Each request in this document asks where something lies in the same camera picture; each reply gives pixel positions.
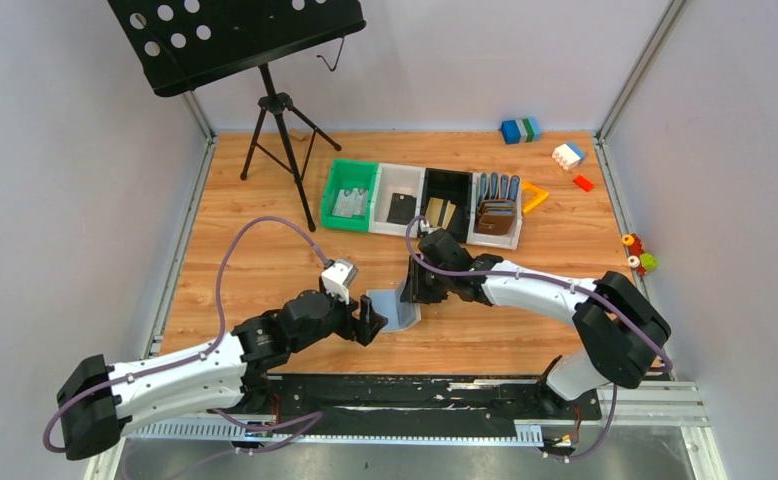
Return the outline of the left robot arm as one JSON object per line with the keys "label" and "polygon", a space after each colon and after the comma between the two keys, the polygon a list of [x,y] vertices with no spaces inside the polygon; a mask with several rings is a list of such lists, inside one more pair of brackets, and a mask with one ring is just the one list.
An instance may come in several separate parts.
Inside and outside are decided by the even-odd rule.
{"label": "left robot arm", "polygon": [[306,290],[280,309],[249,318],[221,340],[161,357],[109,365],[80,361],[57,393],[71,461],[100,454],[138,429],[172,417],[241,402],[264,402],[266,373],[331,335],[369,345],[387,325],[370,297],[345,301]]}

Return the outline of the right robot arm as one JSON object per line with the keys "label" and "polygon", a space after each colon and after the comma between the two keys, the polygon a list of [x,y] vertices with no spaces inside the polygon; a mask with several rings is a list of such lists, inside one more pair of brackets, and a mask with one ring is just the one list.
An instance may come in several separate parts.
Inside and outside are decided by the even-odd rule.
{"label": "right robot arm", "polygon": [[454,237],[436,229],[409,253],[408,277],[422,283],[418,303],[438,303],[454,294],[466,302],[510,307],[572,326],[581,346],[555,358],[538,381],[540,401],[561,406],[605,385],[637,388],[656,360],[671,327],[626,276],[571,278],[520,266],[501,256],[472,256]]}

